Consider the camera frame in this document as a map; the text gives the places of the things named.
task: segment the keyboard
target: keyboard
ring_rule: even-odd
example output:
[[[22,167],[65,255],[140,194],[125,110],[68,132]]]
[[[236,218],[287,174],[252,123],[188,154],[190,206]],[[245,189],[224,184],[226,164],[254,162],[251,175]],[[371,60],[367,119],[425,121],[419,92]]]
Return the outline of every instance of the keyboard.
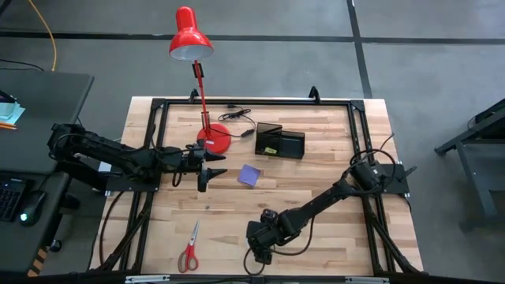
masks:
[[[0,221],[12,222],[31,180],[0,177]]]

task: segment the scissors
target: scissors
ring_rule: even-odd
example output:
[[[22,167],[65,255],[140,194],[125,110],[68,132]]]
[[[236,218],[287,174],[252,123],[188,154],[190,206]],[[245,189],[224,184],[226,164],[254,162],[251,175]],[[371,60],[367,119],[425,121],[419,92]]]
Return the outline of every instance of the scissors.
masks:
[[[186,250],[179,256],[178,266],[181,273],[185,273],[188,270],[195,271],[198,268],[198,259],[195,256],[195,240],[199,228],[200,220],[198,219],[195,229],[191,234],[191,238],[189,239],[189,243],[186,246]]]

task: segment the yellow label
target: yellow label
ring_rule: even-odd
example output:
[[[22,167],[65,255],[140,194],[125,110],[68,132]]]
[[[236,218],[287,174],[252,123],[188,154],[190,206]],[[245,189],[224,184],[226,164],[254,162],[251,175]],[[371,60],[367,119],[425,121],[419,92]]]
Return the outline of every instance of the yellow label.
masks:
[[[277,150],[266,147],[265,148],[265,153],[268,153],[268,154],[277,154]]]

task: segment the red desk lamp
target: red desk lamp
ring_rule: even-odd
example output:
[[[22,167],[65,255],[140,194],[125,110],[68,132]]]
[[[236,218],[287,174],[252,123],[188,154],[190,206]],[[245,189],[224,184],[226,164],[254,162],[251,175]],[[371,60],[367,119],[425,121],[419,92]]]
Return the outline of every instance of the red desk lamp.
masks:
[[[193,9],[182,6],[176,14],[178,33],[170,43],[170,56],[177,60],[193,61],[193,70],[198,79],[198,87],[202,96],[202,125],[197,139],[205,139],[205,147],[217,154],[222,154],[231,144],[230,131],[219,123],[210,123],[210,116],[205,106],[203,72],[198,59],[206,58],[212,54],[214,48],[207,36],[198,31],[196,16]]]

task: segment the red scissors handle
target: red scissors handle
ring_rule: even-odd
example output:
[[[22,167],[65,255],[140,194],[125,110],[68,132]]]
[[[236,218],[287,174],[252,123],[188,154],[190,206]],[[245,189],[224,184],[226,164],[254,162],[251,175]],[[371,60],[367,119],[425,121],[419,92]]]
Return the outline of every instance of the red scissors handle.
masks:
[[[181,273],[188,270],[195,271],[198,268],[198,259],[195,256],[195,246],[188,245],[186,250],[181,253],[178,260],[178,268]]]

